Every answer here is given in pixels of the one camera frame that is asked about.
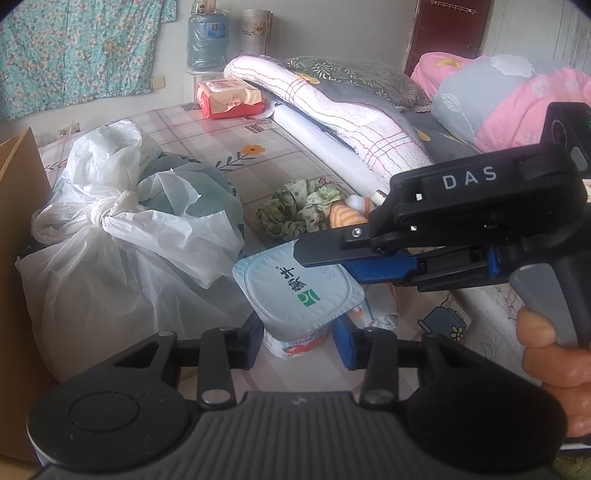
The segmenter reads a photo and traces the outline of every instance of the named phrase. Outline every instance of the red wipes package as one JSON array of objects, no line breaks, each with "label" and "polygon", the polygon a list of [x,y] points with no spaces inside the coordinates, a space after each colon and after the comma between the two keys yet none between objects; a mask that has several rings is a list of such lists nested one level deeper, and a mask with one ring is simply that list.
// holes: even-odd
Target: red wipes package
[{"label": "red wipes package", "polygon": [[258,115],[265,109],[261,91],[238,79],[199,82],[197,100],[201,104],[205,118]]}]

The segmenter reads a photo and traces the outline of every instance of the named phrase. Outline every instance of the wall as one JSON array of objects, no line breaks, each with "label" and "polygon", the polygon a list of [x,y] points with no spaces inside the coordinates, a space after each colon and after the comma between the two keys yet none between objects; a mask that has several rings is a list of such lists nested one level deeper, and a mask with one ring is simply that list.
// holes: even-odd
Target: wall
[{"label": "wall", "polygon": [[[163,24],[153,76],[164,75],[166,87],[146,95],[94,100],[59,110],[35,113],[0,124],[0,142],[31,127],[38,144],[57,138],[57,130],[78,122],[82,129],[136,113],[182,103],[186,68],[187,19],[193,0],[178,0],[178,21]],[[218,0],[230,10],[230,53],[238,52],[239,18],[245,8],[275,13],[270,55],[289,58],[322,55],[379,60],[400,66],[408,44],[416,0]]]},{"label": "wall", "polygon": [[485,55],[541,56],[591,73],[591,20],[569,0],[495,0]]}]

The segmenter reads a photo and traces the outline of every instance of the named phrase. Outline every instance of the finger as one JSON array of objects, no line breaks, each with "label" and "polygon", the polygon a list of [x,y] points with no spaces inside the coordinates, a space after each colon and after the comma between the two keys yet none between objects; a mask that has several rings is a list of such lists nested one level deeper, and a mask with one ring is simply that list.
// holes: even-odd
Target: finger
[{"label": "finger", "polygon": [[571,439],[584,437],[591,433],[591,415],[569,417],[569,428],[566,436]]},{"label": "finger", "polygon": [[591,417],[591,383],[574,388],[560,388],[544,384],[544,390],[560,402],[568,416],[587,415]]},{"label": "finger", "polygon": [[591,351],[565,349],[557,345],[526,348],[523,370],[555,387],[578,387],[591,382]]},{"label": "finger", "polygon": [[556,341],[556,332],[550,321],[527,307],[517,316],[517,339],[522,345],[540,348]]}]

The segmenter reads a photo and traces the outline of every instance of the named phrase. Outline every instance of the yogurt cup lid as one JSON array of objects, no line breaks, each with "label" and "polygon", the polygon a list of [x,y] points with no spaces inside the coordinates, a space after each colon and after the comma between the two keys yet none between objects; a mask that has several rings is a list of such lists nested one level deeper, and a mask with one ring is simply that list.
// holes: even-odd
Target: yogurt cup lid
[{"label": "yogurt cup lid", "polygon": [[267,331],[291,342],[359,305],[363,288],[340,265],[304,268],[294,242],[240,260],[233,275]]}]

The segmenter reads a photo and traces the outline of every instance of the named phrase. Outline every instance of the tied plastic bag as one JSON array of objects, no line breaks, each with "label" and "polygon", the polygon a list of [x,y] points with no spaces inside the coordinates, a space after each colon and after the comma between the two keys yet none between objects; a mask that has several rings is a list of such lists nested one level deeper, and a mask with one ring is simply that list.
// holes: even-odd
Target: tied plastic bag
[{"label": "tied plastic bag", "polygon": [[62,381],[158,331],[243,323],[252,309],[228,280],[241,223],[223,174],[163,154],[132,122],[80,137],[33,219],[49,246],[17,260],[49,370]]}]

